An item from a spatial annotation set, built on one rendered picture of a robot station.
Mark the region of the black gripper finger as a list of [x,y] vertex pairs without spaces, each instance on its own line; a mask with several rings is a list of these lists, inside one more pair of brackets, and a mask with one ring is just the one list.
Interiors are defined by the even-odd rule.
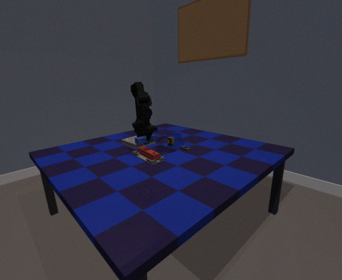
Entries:
[[147,141],[149,141],[153,132],[146,132],[146,131],[144,131],[144,132],[146,133]]
[[140,131],[140,133],[141,133],[142,136],[145,136],[145,135],[146,135],[146,133],[144,132],[144,131],[145,131],[145,128],[143,128],[143,129],[137,129],[137,130]]

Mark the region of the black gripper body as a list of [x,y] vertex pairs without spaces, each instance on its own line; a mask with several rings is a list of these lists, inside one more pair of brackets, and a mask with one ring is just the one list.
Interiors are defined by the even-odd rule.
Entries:
[[[140,119],[140,120],[141,120],[141,119],[144,120],[145,127],[143,127],[143,125],[142,125],[142,126],[139,127],[138,129],[143,129],[143,128],[145,128],[146,132],[154,132],[154,131],[157,131],[157,127],[150,124],[150,119],[151,119],[151,117],[145,118],[145,117],[143,117],[143,116],[140,116],[139,119]],[[151,126],[150,126],[150,125],[151,125]]]

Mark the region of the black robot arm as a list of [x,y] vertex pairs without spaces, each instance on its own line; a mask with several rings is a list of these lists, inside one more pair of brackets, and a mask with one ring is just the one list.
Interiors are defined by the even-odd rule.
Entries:
[[139,127],[143,125],[145,127],[145,123],[143,119],[139,119],[140,116],[145,118],[149,118],[152,115],[152,110],[149,106],[152,105],[151,97],[147,92],[144,91],[144,87],[142,82],[134,82],[131,85],[131,92],[135,98],[135,105],[136,105],[136,121],[132,123],[135,133],[137,133],[137,137],[142,137],[140,131],[138,130]]

